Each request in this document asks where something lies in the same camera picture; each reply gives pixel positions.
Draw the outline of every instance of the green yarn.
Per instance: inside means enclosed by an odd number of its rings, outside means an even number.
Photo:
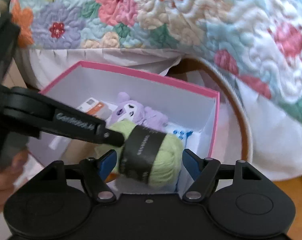
[[[125,119],[123,121],[112,124],[108,128],[117,132],[121,132],[125,140],[127,140],[135,126],[135,123]],[[120,154],[122,152],[122,147],[116,148],[104,144],[97,146],[97,157],[101,157],[111,149],[114,149],[118,155],[118,161],[113,172],[119,173],[118,163]],[[184,147],[182,141],[178,137],[173,134],[167,134],[164,137],[164,140],[160,146],[151,169],[149,177],[149,185],[151,187],[159,188],[176,181],[181,169],[183,150]]]

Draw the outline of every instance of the wooden floor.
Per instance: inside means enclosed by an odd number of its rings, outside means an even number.
[[[288,236],[293,240],[302,240],[302,177],[275,184],[293,200],[296,207],[296,217]]]

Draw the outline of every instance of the floral quilt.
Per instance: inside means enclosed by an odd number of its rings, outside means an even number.
[[[302,123],[302,0],[11,0],[11,12],[22,48],[193,53]]]

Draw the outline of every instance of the human hand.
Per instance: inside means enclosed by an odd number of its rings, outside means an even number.
[[[22,174],[23,166],[27,162],[29,151],[24,149],[20,151],[12,160],[11,166],[0,171],[0,213],[7,199],[14,191],[13,183]]]

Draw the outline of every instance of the qr code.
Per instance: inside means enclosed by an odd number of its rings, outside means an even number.
[[[90,105],[92,105],[93,103],[95,103],[95,101],[93,100],[93,99],[89,99],[88,101],[87,101],[87,104],[90,106]]]

